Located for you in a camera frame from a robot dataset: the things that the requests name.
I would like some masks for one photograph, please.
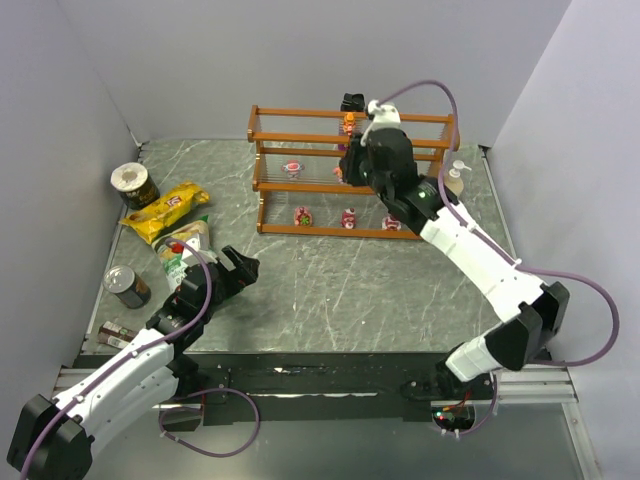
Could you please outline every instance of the white wall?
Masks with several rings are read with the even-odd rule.
[[[618,302],[618,344],[572,371],[605,478],[640,474],[640,2],[573,0],[492,149],[491,168],[523,259],[600,281]],[[597,294],[572,301],[560,359],[610,331]]]
[[[492,145],[570,0],[59,0],[132,131],[244,137],[250,106],[337,108],[431,77]],[[448,113],[437,91],[398,101]]]
[[[24,402],[78,352],[121,204],[109,173],[136,148],[55,2],[3,2],[0,68],[5,458]],[[0,478],[17,472],[2,461]]]

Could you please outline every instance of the white bottle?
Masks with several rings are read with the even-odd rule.
[[[464,190],[464,182],[462,181],[460,171],[464,169],[471,169],[467,167],[462,160],[454,161],[452,166],[453,168],[444,176],[444,184],[455,194],[456,197],[459,197],[462,190]]]

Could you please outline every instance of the white cap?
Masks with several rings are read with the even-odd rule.
[[[453,168],[455,168],[456,170],[463,170],[463,169],[467,169],[467,170],[471,170],[469,167],[467,167],[464,162],[462,160],[454,160],[453,162]]]
[[[133,192],[149,178],[149,172],[136,162],[120,165],[111,173],[111,185],[119,192]]]

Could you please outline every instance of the chip bag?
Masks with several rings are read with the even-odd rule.
[[[209,256],[215,257],[216,254],[211,250],[211,244],[209,241],[208,220],[209,216],[205,215],[195,222],[191,222],[177,230],[174,230],[173,232],[163,235],[151,244],[153,249],[156,251],[158,258],[162,262],[162,268],[164,269],[164,273],[167,275],[169,288],[172,292],[175,291],[178,285],[180,285],[180,282],[182,282],[182,279],[185,277],[185,271],[188,265],[182,259],[185,254],[182,245],[174,244],[170,247],[166,245],[164,241],[169,237],[177,238],[178,240],[182,240],[184,243],[192,241],[191,246],[195,248],[197,252],[209,253]]]
[[[150,244],[162,230],[189,213],[195,205],[208,201],[209,194],[206,191],[193,182],[184,182],[120,223],[129,225]]]

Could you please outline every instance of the food package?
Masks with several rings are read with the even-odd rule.
[[[123,219],[142,239],[151,243],[162,230],[173,225],[198,204],[207,203],[209,194],[193,182],[184,182],[152,204]]]
[[[136,330],[131,330],[114,322],[105,322],[98,330],[98,343],[111,345],[122,350],[138,334]]]
[[[152,244],[156,255],[162,262],[162,268],[167,275],[169,288],[172,292],[180,285],[180,282],[185,277],[185,270],[192,262],[186,259],[187,256],[190,256],[190,253],[188,250],[183,250],[182,245],[174,244],[169,247],[164,241],[169,237],[176,238],[189,243],[189,246],[192,246],[198,253],[202,253],[205,258],[215,258],[215,253],[211,250],[211,244],[209,243],[208,219],[209,216],[205,215],[195,222],[163,235]]]

